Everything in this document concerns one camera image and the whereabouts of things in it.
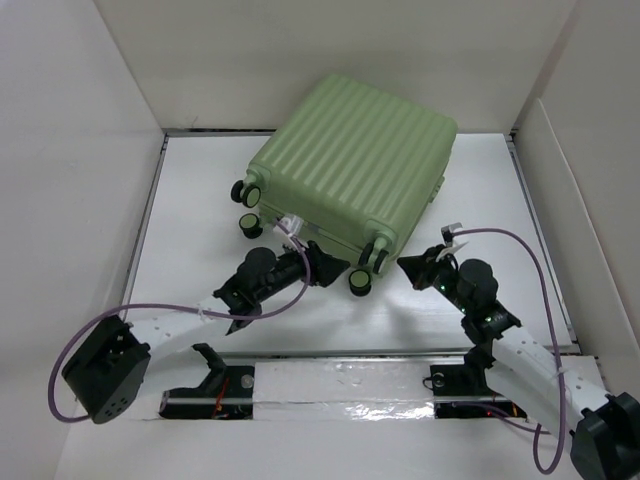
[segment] white wall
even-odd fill
[[[161,144],[93,3],[0,0],[3,479],[55,475],[48,369],[118,301]]]
[[[575,0],[96,0],[163,127],[277,127],[342,72],[508,132]]]
[[[638,45],[639,2],[582,0],[566,48],[517,138],[578,338],[605,359],[618,389],[626,377],[636,392]]]

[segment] suitcase wheel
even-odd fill
[[[249,185],[242,193],[242,204],[247,208],[255,207],[260,201],[262,192],[257,185]]]
[[[367,243],[362,249],[362,253],[360,254],[360,258],[358,259],[358,265],[364,267],[367,263],[369,263],[369,258],[373,253],[373,242]]]
[[[384,267],[384,264],[388,256],[389,256],[389,252],[387,252],[386,250],[380,250],[380,253],[378,253],[378,257],[376,258],[376,261],[373,264],[373,273],[375,273],[376,275],[380,273],[380,271],[382,270],[382,267]]]
[[[240,225],[243,235],[250,240],[258,238],[264,231],[260,226],[260,218],[255,213],[247,213],[240,217],[238,225]]]
[[[349,289],[356,297],[364,297],[371,291],[371,275],[366,270],[354,270],[349,275]]]
[[[233,184],[231,188],[231,200],[236,203],[242,203],[242,189],[244,188],[244,182],[242,180],[238,180]]]

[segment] green suitcase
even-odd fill
[[[240,226],[253,238],[296,215],[304,221],[298,236],[358,266],[352,290],[370,289],[370,274],[383,274],[400,255],[437,195],[456,132],[449,117],[331,75],[234,185],[232,198],[259,210]]]

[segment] suitcase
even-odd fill
[[[354,294],[371,289],[437,195],[457,132],[454,120],[341,75],[321,81],[251,160],[231,197],[255,238],[286,214],[298,236],[357,271]]]

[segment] caster wheel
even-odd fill
[[[371,292],[371,275],[365,270],[355,270],[349,275],[349,289],[356,297],[364,297]]]
[[[242,194],[242,204],[247,208],[253,208],[258,204],[261,196],[262,192],[258,186],[249,185]]]
[[[242,189],[244,188],[244,182],[242,180],[238,180],[233,184],[231,188],[231,200],[236,203],[242,203]]]
[[[240,225],[243,235],[250,240],[258,238],[264,231],[260,226],[260,219],[255,213],[247,213],[240,217],[238,225]]]
[[[362,249],[362,253],[360,254],[360,258],[358,259],[358,265],[364,267],[367,263],[369,263],[369,257],[373,253],[373,242],[367,243]]]
[[[389,256],[389,252],[387,252],[386,250],[380,250],[380,253],[378,254],[378,258],[376,258],[376,261],[373,264],[373,273],[375,273],[376,275],[380,273],[380,271],[384,267],[384,264],[387,261],[388,256]]]

